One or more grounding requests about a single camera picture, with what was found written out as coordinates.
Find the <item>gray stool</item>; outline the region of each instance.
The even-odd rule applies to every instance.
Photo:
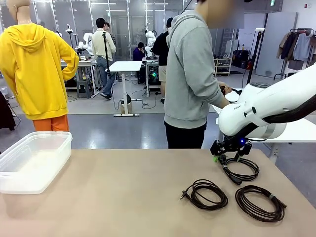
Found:
[[[89,99],[91,98],[91,95],[92,92],[89,89],[89,80],[77,80],[77,97]]]

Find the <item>black pants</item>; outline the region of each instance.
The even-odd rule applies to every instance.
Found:
[[[177,128],[164,122],[169,149],[201,149],[206,124],[193,129]]]

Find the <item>hood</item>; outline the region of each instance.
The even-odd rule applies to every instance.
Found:
[[[4,32],[28,52],[37,51],[45,37],[45,28],[34,23],[10,26]]]
[[[174,31],[176,30],[176,28],[185,20],[190,19],[190,18],[195,18],[197,20],[200,20],[202,22],[204,22],[206,24],[206,22],[204,21],[203,17],[198,14],[196,11],[192,10],[192,11],[186,11],[178,16],[175,16],[171,22],[171,32],[169,32],[169,35],[167,36],[166,40],[167,40],[167,44],[168,46],[170,46],[170,42],[171,42],[171,38],[173,36]]]

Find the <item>man in white shirt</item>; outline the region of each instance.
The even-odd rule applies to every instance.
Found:
[[[105,54],[105,46],[103,33],[105,33],[107,51],[108,51],[108,60],[109,66],[113,64],[112,54],[115,53],[116,47],[113,43],[111,35],[105,31],[106,21],[103,18],[98,18],[96,20],[98,29],[92,36],[92,51],[93,55],[97,62],[97,67],[99,68],[103,89],[101,91],[101,96],[105,97],[107,100],[110,100],[112,97],[111,88],[114,83],[115,77],[114,73],[111,73],[111,76],[108,78],[105,70],[107,69],[107,60]]]

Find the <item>beige shorts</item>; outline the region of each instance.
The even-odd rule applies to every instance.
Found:
[[[166,82],[167,66],[159,66],[159,81]]]

